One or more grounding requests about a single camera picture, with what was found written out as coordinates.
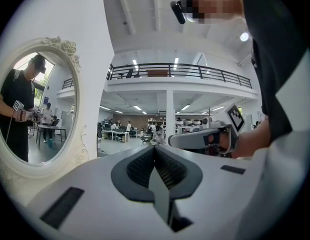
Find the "black cap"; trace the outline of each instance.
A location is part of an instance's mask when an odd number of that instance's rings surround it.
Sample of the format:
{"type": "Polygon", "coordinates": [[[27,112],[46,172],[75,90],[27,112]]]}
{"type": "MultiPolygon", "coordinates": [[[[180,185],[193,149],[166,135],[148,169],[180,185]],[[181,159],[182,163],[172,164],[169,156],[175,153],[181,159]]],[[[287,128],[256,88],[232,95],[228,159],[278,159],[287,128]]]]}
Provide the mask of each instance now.
{"type": "Polygon", "coordinates": [[[45,63],[45,58],[42,55],[40,55],[40,54],[35,55],[33,58],[30,59],[29,62],[34,64],[35,69],[37,71],[40,71],[41,73],[45,74],[45,71],[46,71],[45,64],[46,63],[45,63]]]}

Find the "white ceiling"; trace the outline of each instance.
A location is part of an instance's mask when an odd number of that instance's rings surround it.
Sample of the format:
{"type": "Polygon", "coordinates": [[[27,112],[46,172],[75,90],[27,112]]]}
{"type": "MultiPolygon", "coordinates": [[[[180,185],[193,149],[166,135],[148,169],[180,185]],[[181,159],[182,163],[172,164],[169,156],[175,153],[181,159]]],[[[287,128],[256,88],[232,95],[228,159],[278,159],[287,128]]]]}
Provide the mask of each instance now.
{"type": "MultiPolygon", "coordinates": [[[[227,106],[235,102],[241,106],[250,100],[233,98],[226,95],[217,95],[211,93],[198,92],[176,92],[174,93],[174,109],[176,112],[198,114],[207,112],[220,106],[227,106]],[[189,108],[181,111],[186,105],[189,108]]],[[[165,91],[143,91],[143,92],[106,92],[103,91],[101,97],[101,106],[120,111],[124,114],[142,114],[133,106],[138,106],[148,114],[158,114],[166,112],[166,92],[165,91]]]]}
{"type": "Polygon", "coordinates": [[[247,31],[241,19],[220,24],[178,23],[170,8],[177,0],[104,0],[108,30],[115,57],[112,64],[192,64],[198,53],[240,62],[250,54],[252,41],[242,42],[247,31]]]}

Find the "black metal railing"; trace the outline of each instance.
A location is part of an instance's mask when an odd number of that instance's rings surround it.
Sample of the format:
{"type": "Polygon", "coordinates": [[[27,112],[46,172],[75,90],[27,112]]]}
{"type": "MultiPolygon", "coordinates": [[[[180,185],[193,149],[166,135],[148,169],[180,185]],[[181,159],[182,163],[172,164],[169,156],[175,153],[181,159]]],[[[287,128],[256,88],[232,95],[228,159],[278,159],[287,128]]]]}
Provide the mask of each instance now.
{"type": "Polygon", "coordinates": [[[225,70],[192,64],[174,63],[146,63],[138,65],[111,65],[107,73],[107,80],[143,77],[189,77],[198,79],[218,80],[233,83],[252,89],[251,80],[247,77],[225,70]]]}
{"type": "Polygon", "coordinates": [[[68,87],[72,87],[72,86],[74,86],[73,78],[67,79],[64,81],[62,90],[68,87]]]}

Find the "ornate mirror frame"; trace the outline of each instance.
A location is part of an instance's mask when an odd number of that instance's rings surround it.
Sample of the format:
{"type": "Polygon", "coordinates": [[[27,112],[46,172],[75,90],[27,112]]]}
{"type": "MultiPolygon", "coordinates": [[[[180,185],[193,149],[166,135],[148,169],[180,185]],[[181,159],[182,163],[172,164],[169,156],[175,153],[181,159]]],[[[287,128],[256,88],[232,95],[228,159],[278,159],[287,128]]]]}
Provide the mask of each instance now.
{"type": "Polygon", "coordinates": [[[70,133],[57,155],[46,164],[30,164],[17,158],[5,143],[0,130],[0,178],[7,193],[27,203],[38,191],[78,165],[88,161],[85,146],[84,118],[81,109],[81,66],[75,42],[56,38],[31,40],[11,52],[0,64],[0,91],[10,69],[23,57],[34,52],[52,52],[67,62],[75,91],[75,111],[70,133]]]}

